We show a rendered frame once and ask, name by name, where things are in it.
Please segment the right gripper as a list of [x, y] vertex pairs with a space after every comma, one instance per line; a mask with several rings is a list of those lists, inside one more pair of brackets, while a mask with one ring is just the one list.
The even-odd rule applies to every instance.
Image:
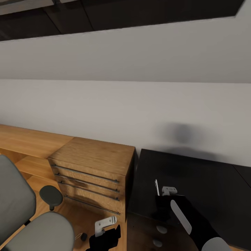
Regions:
[[170, 196], [155, 196], [155, 205], [170, 210], [166, 204], [167, 198]]

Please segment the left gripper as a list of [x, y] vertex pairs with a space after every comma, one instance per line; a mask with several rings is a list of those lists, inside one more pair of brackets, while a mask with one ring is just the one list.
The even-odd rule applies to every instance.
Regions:
[[107, 230], [101, 236], [95, 237], [95, 234], [91, 236], [89, 239], [89, 245], [91, 248], [94, 244], [100, 243], [104, 246], [105, 251], [108, 251], [109, 249], [117, 246], [120, 237], [121, 237], [121, 229], [120, 225], [118, 225], [116, 229], [113, 228]]

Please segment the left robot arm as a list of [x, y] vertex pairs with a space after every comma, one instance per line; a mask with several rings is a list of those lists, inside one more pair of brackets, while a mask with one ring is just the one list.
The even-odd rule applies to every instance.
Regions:
[[103, 220], [95, 222], [95, 234], [90, 237], [90, 248], [86, 251], [108, 251], [114, 248], [118, 244], [118, 240], [121, 237], [120, 225], [117, 228], [113, 228], [105, 231], [102, 228], [116, 224], [117, 217], [111, 216]]

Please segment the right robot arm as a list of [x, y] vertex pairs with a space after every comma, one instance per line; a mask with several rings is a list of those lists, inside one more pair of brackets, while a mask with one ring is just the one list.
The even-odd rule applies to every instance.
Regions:
[[233, 251], [186, 196], [170, 196], [170, 193], [177, 193], [175, 187], [163, 187], [162, 192], [163, 196], [155, 196], [155, 205], [174, 212], [199, 251]]

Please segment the swivel chair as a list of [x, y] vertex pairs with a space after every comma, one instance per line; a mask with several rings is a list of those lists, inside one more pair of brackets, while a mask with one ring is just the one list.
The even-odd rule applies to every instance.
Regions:
[[53, 211], [64, 199], [61, 191], [46, 185], [39, 194], [50, 211], [30, 221], [36, 213], [36, 193], [14, 163], [0, 154], [0, 246], [25, 225], [0, 251], [73, 251], [79, 237], [86, 240], [87, 234], [75, 236], [70, 220]]

